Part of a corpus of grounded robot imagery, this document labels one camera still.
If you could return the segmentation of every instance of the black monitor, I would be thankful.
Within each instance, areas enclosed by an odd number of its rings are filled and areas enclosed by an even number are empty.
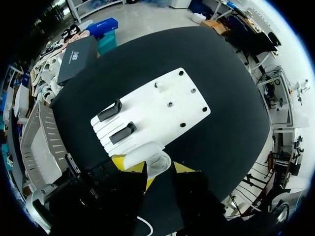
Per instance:
[[[25,167],[22,160],[22,154],[20,149],[19,133],[18,133],[18,123],[14,116],[14,110],[10,111],[9,127],[7,144],[9,148],[9,153],[12,156],[13,167],[12,167],[12,177],[13,180],[22,193],[24,177],[25,177]]]

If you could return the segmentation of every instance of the yellow part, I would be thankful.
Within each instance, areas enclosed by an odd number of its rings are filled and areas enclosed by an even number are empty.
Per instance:
[[[135,166],[125,170],[125,168],[124,168],[124,158],[125,158],[124,155],[114,155],[112,157],[112,161],[114,162],[114,164],[118,168],[118,170],[125,171],[125,172],[131,172],[131,171],[135,171],[135,172],[138,172],[138,173],[142,172],[143,166],[144,166],[144,162],[141,162],[138,165],[135,165]],[[152,179],[147,181],[146,191],[148,190],[148,188],[150,187],[150,185],[152,184],[154,179],[155,178],[152,178]]]
[[[177,173],[183,173],[183,172],[195,172],[193,169],[188,168],[182,164],[179,164],[177,162],[174,162],[175,169]]]
[[[124,158],[125,155],[114,155],[112,157],[112,161],[114,162],[114,164],[116,165],[117,169],[120,171],[125,171],[125,172],[131,172],[131,171],[135,171],[138,173],[141,173],[143,170],[143,166],[144,166],[144,162],[139,163],[138,165],[135,165],[127,170],[125,170],[124,168]],[[179,164],[177,162],[174,162],[175,165],[175,169],[177,171],[177,173],[182,173],[182,172],[195,172],[193,169],[190,169],[182,164]],[[153,180],[155,178],[152,178],[150,180],[147,181],[147,187],[146,187],[146,191],[148,190],[148,188],[150,187],[150,185],[153,183]]]

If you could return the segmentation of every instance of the white mounting plate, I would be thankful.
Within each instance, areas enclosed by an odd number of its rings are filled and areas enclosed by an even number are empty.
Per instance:
[[[97,115],[91,120],[109,156],[127,154],[148,142],[166,146],[210,114],[206,101],[182,68],[148,82],[120,101],[122,109],[117,115],[103,122]],[[113,144],[109,137],[130,122],[137,130]]]

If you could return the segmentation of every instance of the black round table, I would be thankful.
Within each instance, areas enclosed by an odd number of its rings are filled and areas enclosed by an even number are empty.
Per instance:
[[[83,69],[51,107],[68,152],[82,169],[109,158],[90,120],[147,82],[182,67],[196,84],[211,114],[167,145],[174,161],[202,170],[222,201],[260,154],[269,119],[259,91],[230,45],[207,27],[170,29],[123,44]],[[139,216],[165,236],[183,227],[170,172],[158,176],[144,197]],[[137,221],[134,235],[149,229]]]

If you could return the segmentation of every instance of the black box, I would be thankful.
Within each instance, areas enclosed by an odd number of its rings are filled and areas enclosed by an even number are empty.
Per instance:
[[[57,84],[65,84],[97,57],[97,41],[94,36],[70,43],[63,56]]]

